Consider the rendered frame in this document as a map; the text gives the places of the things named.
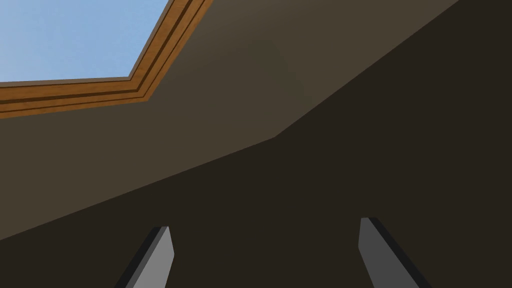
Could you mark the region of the wooden framed window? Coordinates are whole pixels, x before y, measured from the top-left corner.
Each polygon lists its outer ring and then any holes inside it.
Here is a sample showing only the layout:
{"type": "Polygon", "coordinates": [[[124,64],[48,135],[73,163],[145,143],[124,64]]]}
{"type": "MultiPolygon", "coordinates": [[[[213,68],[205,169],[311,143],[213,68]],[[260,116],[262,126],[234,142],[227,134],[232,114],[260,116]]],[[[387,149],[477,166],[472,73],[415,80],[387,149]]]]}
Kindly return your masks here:
{"type": "Polygon", "coordinates": [[[0,0],[0,119],[147,101],[214,0],[0,0]]]}

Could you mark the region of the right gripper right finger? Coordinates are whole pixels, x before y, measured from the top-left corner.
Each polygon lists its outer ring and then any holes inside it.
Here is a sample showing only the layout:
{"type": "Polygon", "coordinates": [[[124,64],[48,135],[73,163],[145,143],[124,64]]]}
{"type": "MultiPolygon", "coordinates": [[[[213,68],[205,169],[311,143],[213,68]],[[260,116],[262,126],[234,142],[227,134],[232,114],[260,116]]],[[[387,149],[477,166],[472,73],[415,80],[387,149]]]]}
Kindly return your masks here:
{"type": "Polygon", "coordinates": [[[432,288],[378,218],[360,219],[358,250],[373,288],[432,288]]]}

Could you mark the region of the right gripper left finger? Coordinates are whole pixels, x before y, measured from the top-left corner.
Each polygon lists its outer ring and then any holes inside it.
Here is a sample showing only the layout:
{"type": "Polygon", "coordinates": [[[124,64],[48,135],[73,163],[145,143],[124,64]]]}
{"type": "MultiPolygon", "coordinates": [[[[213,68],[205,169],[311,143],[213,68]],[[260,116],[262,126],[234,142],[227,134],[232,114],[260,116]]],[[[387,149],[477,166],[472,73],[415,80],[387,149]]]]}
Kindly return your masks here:
{"type": "Polygon", "coordinates": [[[165,288],[174,255],[169,227],[154,227],[114,288],[165,288]]]}

